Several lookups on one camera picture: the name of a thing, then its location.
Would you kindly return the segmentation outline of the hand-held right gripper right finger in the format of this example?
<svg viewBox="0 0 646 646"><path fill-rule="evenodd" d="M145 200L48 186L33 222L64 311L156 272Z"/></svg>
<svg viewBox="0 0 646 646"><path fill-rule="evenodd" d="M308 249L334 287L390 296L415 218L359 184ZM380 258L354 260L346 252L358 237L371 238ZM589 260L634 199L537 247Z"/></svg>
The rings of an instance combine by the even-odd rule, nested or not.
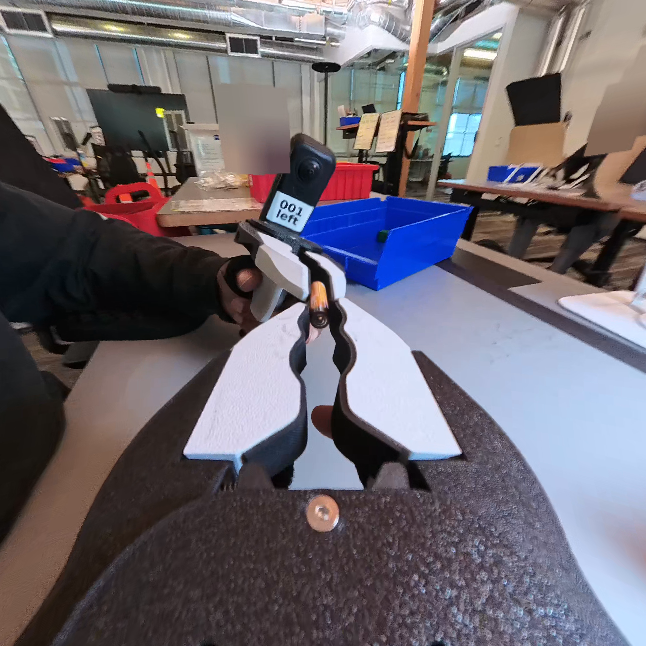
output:
<svg viewBox="0 0 646 646"><path fill-rule="evenodd" d="M416 354L399 335L348 298L330 310L339 372L331 431L335 447L366 486L386 463L463 455Z"/></svg>

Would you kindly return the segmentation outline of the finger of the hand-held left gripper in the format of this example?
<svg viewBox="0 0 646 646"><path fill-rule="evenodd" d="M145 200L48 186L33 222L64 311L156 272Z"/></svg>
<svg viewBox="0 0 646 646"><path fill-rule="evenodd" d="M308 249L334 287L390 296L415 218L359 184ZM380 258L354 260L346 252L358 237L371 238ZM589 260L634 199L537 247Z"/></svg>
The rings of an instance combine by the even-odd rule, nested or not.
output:
<svg viewBox="0 0 646 646"><path fill-rule="evenodd" d="M308 289L303 302L311 295L311 284L317 281L323 283L325 286L329 304L335 303L338 299L346 295L347 283L345 273L327 255L313 251L304 251L303 265L307 268L308 273Z"/></svg>
<svg viewBox="0 0 646 646"><path fill-rule="evenodd" d="M258 233L255 266L277 287L298 300L310 295L310 271L285 242L266 233Z"/></svg>

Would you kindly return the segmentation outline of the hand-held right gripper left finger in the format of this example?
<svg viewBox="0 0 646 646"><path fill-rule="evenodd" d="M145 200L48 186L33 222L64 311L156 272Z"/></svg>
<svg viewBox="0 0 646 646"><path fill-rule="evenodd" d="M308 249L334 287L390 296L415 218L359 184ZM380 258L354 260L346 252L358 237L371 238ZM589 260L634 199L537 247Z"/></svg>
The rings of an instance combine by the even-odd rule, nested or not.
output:
<svg viewBox="0 0 646 646"><path fill-rule="evenodd" d="M304 303L249 332L226 361L183 449L187 459L260 464L269 477L299 458L308 440L305 385L309 311Z"/></svg>

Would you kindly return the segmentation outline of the yellow black battery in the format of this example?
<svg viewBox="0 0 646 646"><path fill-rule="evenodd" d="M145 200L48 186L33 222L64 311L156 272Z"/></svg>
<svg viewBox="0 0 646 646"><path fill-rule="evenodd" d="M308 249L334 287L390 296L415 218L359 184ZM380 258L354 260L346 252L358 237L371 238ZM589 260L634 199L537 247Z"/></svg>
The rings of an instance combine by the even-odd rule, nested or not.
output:
<svg viewBox="0 0 646 646"><path fill-rule="evenodd" d="M311 283L309 300L310 324L315 329L324 329L329 325L329 303L327 289L323 282Z"/></svg>

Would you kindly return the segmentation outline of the blue plastic bin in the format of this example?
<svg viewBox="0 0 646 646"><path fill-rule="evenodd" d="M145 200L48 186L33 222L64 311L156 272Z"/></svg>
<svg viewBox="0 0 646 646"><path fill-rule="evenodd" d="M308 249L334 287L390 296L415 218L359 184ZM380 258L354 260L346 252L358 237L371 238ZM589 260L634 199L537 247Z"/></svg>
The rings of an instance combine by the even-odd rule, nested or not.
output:
<svg viewBox="0 0 646 646"><path fill-rule="evenodd" d="M530 183L542 172L544 167L536 164L512 164L489 166L487 182L493 183Z"/></svg>
<svg viewBox="0 0 646 646"><path fill-rule="evenodd" d="M319 245L346 278L373 290L452 256L472 206L408 198L369 198L317 207L302 237ZM390 230L385 244L376 240Z"/></svg>

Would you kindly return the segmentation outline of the person's left forearm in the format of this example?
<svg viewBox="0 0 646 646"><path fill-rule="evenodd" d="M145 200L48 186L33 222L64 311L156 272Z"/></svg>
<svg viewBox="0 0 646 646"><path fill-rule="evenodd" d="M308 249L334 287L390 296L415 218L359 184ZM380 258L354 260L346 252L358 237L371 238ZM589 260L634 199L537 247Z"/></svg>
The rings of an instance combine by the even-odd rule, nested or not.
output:
<svg viewBox="0 0 646 646"><path fill-rule="evenodd" d="M141 313L234 320L217 276L227 260L1 184L1 337L12 323Z"/></svg>

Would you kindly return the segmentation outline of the clear plastic bag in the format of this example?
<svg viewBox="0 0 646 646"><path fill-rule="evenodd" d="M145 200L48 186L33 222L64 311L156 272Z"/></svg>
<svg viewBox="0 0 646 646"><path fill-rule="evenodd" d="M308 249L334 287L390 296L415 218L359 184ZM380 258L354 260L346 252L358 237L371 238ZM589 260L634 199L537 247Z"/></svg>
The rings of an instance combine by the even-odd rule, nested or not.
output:
<svg viewBox="0 0 646 646"><path fill-rule="evenodd" d="M203 190L233 190L249 187L247 174L230 173L225 169L201 171L196 184Z"/></svg>

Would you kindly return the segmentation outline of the black floor lamp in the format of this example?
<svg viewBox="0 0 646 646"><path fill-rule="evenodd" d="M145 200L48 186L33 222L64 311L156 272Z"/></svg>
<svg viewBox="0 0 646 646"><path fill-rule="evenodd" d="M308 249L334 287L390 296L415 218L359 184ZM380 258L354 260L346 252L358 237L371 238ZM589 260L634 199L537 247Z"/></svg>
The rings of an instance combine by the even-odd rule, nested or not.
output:
<svg viewBox="0 0 646 646"><path fill-rule="evenodd" d="M327 129L328 129L328 105L329 105L329 76L330 74L335 74L337 73L340 69L341 66L338 63L335 63L333 61L317 61L311 65L311 69L318 73L322 74L324 77L324 98L323 98L323 125L324 125L324 131L323 131L323 144L327 146Z"/></svg>

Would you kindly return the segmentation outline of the white paper box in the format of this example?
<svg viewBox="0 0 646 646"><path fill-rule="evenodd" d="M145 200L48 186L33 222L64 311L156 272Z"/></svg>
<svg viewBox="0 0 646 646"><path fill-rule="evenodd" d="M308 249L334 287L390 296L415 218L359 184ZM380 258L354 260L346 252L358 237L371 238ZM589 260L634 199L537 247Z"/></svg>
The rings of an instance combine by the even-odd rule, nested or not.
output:
<svg viewBox="0 0 646 646"><path fill-rule="evenodd" d="M182 129L198 178L225 170L220 127L217 123L187 123Z"/></svg>

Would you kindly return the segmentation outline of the wooden support column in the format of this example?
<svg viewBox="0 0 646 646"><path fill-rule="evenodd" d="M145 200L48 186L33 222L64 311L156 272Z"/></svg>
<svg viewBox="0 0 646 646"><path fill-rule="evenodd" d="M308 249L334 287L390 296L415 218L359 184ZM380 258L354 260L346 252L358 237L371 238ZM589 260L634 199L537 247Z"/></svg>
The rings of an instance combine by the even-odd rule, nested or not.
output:
<svg viewBox="0 0 646 646"><path fill-rule="evenodd" d="M408 67L401 104L402 116L407 112L414 114L418 112L426 55L430 41L430 29L436 4L436 1L415 1L409 34ZM404 124L400 125L398 137L400 174L397 194L401 198L406 196L409 173L409 160L406 158L405 148L410 145L413 136L413 133L409 133Z"/></svg>

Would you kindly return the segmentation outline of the red plastic tote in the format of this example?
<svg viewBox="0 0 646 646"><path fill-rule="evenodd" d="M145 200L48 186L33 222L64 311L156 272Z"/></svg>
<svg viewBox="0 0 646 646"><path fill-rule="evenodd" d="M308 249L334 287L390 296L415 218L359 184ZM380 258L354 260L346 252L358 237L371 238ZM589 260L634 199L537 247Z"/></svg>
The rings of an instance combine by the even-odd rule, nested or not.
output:
<svg viewBox="0 0 646 646"><path fill-rule="evenodd" d="M157 214L169 198L148 182L117 185L106 192L103 203L96 204L83 198L83 208L103 218L130 223L136 229L156 237L189 237L188 227L162 227Z"/></svg>

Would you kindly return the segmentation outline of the black screen on stand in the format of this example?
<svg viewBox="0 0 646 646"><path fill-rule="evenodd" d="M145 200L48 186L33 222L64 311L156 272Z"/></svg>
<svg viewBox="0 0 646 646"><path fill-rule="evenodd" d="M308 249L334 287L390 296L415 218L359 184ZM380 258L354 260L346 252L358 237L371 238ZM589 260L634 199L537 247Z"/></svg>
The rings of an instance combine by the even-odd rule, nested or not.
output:
<svg viewBox="0 0 646 646"><path fill-rule="evenodd" d="M106 146L142 152L176 149L171 132L180 127L167 116L189 117L185 95L164 93L159 86L109 84L106 90L87 88L86 94Z"/></svg>

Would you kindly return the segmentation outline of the long wooden table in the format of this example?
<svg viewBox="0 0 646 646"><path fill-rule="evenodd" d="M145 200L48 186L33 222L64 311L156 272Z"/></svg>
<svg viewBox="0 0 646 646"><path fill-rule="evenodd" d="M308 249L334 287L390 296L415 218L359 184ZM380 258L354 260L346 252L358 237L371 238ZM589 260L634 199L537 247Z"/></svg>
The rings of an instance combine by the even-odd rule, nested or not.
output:
<svg viewBox="0 0 646 646"><path fill-rule="evenodd" d="M492 240L477 244L523 260L538 229L549 226L567 234L558 254L529 258L529 262L548 262L550 270L561 275L572 268L595 287L608 285L610 269L620 251L645 225L645 202L608 202L528 183L439 180L436 186L451 191L451 203L472 207L461 236L464 240L472 240L481 213L511 214L515 227L507 248Z"/></svg>

